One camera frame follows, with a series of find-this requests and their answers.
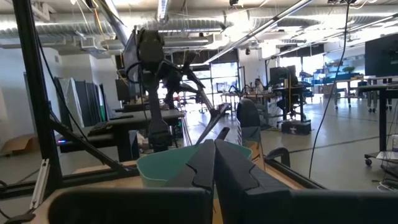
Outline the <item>black keyboard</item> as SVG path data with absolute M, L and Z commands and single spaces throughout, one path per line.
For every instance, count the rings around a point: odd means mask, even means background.
M 106 121 L 99 122 L 90 129 L 88 136 L 107 134 L 110 132 L 111 128 L 112 126 L 109 125 Z

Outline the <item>black computer monitor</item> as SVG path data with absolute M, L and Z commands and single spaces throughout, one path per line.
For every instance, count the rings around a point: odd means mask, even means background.
M 298 84 L 298 78 L 296 76 L 295 65 L 287 67 L 274 67 L 270 69 L 270 80 L 269 84 L 274 86 L 284 82 L 285 79 L 290 80 L 292 85 Z

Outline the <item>black standing desk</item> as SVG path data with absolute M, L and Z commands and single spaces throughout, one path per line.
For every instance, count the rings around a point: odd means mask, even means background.
M 284 106 L 282 108 L 282 120 L 278 121 L 277 124 L 282 124 L 291 121 L 295 118 L 297 112 L 295 106 L 299 107 L 300 122 L 309 122 L 307 116 L 304 113 L 303 106 L 306 104 L 304 93 L 307 89 L 303 85 L 295 85 L 290 87 L 280 87 L 273 89 L 273 93 L 277 96 L 282 97 Z

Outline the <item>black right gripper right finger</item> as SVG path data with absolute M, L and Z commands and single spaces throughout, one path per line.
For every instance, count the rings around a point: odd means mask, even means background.
M 290 187 L 216 140 L 215 185 L 224 224 L 289 224 Z

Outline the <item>large black wall screen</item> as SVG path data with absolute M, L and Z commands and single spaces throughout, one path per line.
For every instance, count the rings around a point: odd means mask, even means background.
M 364 59 L 367 76 L 398 75 L 398 34 L 367 41 Z

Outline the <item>black rolling desk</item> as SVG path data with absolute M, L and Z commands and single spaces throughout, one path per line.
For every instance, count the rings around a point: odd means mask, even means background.
M 398 83 L 360 86 L 364 92 L 379 93 L 379 152 L 387 151 L 387 100 L 398 99 Z

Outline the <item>silver aluminium bracket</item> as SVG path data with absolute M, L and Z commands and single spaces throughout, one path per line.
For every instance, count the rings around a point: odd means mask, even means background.
M 49 170 L 50 170 L 50 159 L 43 159 L 35 183 L 34 192 L 32 194 L 32 200 L 29 206 L 30 210 L 36 209 L 43 201 L 45 188 L 47 185 L 47 179 L 49 176 Z

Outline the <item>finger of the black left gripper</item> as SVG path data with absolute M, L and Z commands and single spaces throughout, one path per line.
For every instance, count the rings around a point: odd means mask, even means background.
M 182 67 L 182 74 L 186 75 L 187 78 L 194 82 L 199 82 L 199 78 L 194 74 L 190 67 Z
M 201 89 L 199 89 L 199 87 L 194 88 L 187 83 L 180 83 L 179 86 L 177 87 L 177 93 L 180 92 L 190 92 L 190 93 L 200 94 Z

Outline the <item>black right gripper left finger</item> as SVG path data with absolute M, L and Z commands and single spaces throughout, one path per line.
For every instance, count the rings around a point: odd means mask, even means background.
M 212 224 L 215 152 L 215 142 L 206 140 L 167 181 L 167 186 L 173 188 L 170 224 Z

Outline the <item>green plastic bin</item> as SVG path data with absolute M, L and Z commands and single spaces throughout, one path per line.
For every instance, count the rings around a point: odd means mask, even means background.
M 137 169 L 144 189 L 152 203 L 165 202 L 171 204 L 173 188 L 167 186 L 167 181 L 179 173 L 200 145 L 158 152 L 142 157 L 137 161 Z M 250 149 L 237 144 L 234 145 L 237 146 L 239 152 L 249 159 L 252 154 Z

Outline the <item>black desk with keyboard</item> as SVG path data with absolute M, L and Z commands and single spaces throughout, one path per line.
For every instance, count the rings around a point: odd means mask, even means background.
M 168 126 L 176 126 L 179 118 L 184 117 L 183 113 L 178 110 L 161 110 L 160 112 L 162 119 Z M 137 111 L 126 114 L 127 115 L 119 116 L 117 119 L 107 121 L 107 123 L 112 126 L 110 132 L 107 134 L 88 136 L 93 126 L 83 128 L 83 134 L 94 147 L 104 148 L 116 146 L 119 162 L 132 161 L 140 157 L 137 140 L 133 140 L 133 137 L 130 137 L 129 131 L 147 129 L 147 121 L 151 121 L 150 111 Z M 60 152 L 62 153 L 83 150 L 72 142 L 72 140 L 69 140 L 63 135 L 57 139 L 57 146 L 60 147 Z

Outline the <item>black floor box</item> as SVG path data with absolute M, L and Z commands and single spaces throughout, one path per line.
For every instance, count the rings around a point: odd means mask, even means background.
M 291 120 L 282 123 L 281 132 L 284 134 L 309 135 L 312 131 L 311 121 Z

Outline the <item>cardboard box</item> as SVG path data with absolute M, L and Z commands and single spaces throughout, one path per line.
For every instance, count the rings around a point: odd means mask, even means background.
M 26 134 L 6 141 L 0 150 L 0 155 L 10 156 L 12 154 L 27 154 L 39 150 L 40 145 L 38 137 L 34 134 Z

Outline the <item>folded partition panels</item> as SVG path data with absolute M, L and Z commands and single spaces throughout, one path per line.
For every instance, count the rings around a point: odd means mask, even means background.
M 106 121 L 104 105 L 104 90 L 102 84 L 87 81 L 76 81 L 73 78 L 54 78 L 57 90 L 58 107 L 61 122 L 76 131 L 76 124 L 68 114 L 69 110 L 77 125 L 81 128 L 94 126 L 99 122 Z

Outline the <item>silver ceiling light rail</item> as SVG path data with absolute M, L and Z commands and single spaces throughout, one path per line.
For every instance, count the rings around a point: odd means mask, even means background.
M 222 51 L 218 52 L 216 55 L 212 56 L 205 62 L 203 62 L 205 65 L 211 63 L 212 61 L 220 58 L 224 54 L 228 53 L 231 49 L 239 46 L 240 44 L 244 43 L 245 41 L 249 40 L 252 37 L 255 37 L 257 34 L 260 34 L 261 32 L 270 29 L 271 27 L 274 27 L 279 21 L 285 19 L 289 15 L 295 13 L 296 11 L 300 10 L 301 8 L 305 7 L 306 5 L 310 4 L 314 0 L 300 0 L 296 2 L 295 4 L 291 5 L 284 11 L 280 12 L 270 20 L 268 20 L 266 23 L 263 25 L 259 26 L 258 28 L 254 29 L 253 31 L 250 31 L 249 34 L 242 36 L 239 40 L 236 42 L 233 42 L 232 44 L 229 44 L 226 48 L 224 48 Z

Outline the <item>silver ventilation duct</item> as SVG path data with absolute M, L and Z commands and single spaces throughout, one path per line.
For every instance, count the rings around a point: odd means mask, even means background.
M 122 12 L 120 18 L 128 29 L 159 30 L 159 32 L 217 32 L 231 27 L 234 22 L 222 11 L 198 11 L 193 15 L 169 13 L 165 23 L 155 19 L 154 12 Z M 53 15 L 50 22 L 36 22 L 37 32 L 44 37 L 72 37 L 90 35 L 116 35 L 112 25 L 100 14 L 74 13 Z M 12 14 L 0 15 L 0 39 L 17 38 L 16 18 Z

